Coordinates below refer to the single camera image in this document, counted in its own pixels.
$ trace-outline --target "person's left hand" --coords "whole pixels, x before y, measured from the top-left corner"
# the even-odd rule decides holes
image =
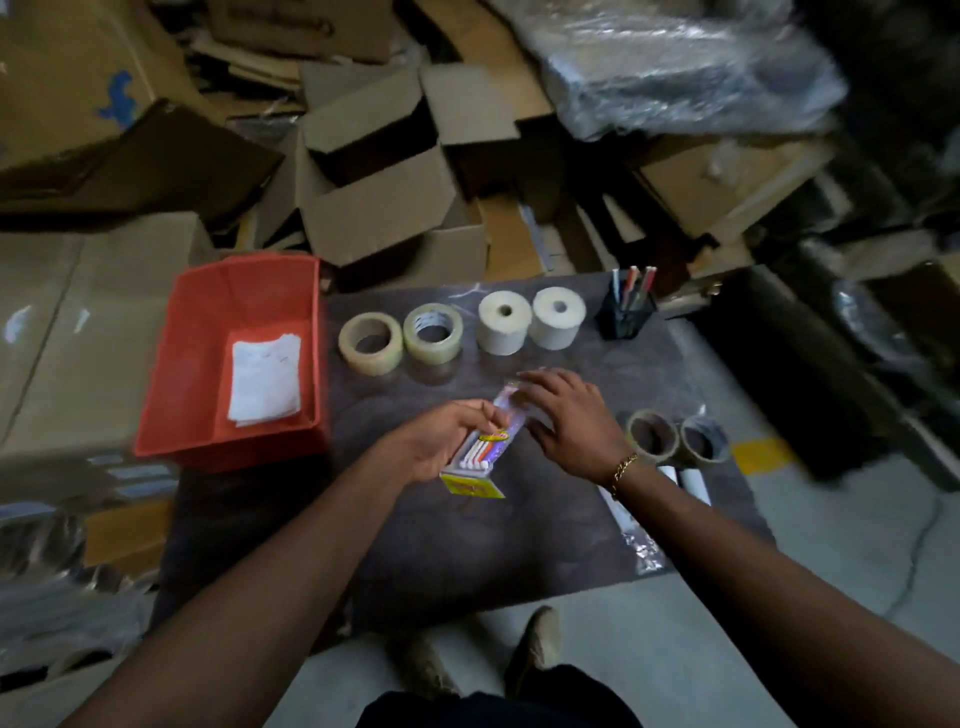
[[[450,462],[475,429],[492,435],[510,424],[510,416],[486,400],[449,401],[418,415],[384,435],[372,453],[404,482],[432,480]]]

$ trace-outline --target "human hand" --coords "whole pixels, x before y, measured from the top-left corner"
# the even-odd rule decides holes
[[[473,430],[493,435],[509,424],[510,416],[492,402],[449,401],[387,433],[372,451],[385,467],[402,474],[404,485],[432,480]]]
[[[553,421],[553,429],[529,418],[527,428],[543,454],[571,475],[607,486],[634,449],[616,423],[596,385],[566,369],[519,375],[522,397]]]

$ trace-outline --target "blue mark on cardboard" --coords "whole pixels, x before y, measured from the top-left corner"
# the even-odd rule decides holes
[[[136,101],[127,95],[127,84],[133,80],[130,71],[119,71],[110,78],[107,86],[107,97],[110,105],[97,110],[97,116],[107,121],[113,119],[121,131],[133,125]]]

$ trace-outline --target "black pants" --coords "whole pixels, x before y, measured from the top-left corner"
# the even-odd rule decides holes
[[[517,701],[481,692],[466,698],[451,696],[432,701],[410,692],[387,692],[367,706],[357,728],[491,725],[642,728],[615,692],[570,665],[531,670]]]

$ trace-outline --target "white label roll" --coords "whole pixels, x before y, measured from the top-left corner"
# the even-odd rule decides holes
[[[534,297],[534,323],[530,338],[538,346],[558,352],[577,337],[587,318],[584,300],[569,288],[544,288]]]
[[[431,342],[420,338],[427,328],[440,327],[447,332],[442,341]],[[415,359],[424,364],[445,364],[460,353],[464,338],[464,320],[453,308],[442,303],[426,303],[414,308],[403,322],[403,338]]]
[[[368,336],[385,336],[387,345],[379,352],[361,353],[357,350],[357,344]],[[396,369],[403,358],[403,332],[393,316],[361,313],[340,329],[337,346],[351,369],[362,375],[383,376]]]
[[[534,318],[527,300],[513,291],[494,291],[480,302],[478,314],[477,344],[496,356],[519,352]]]

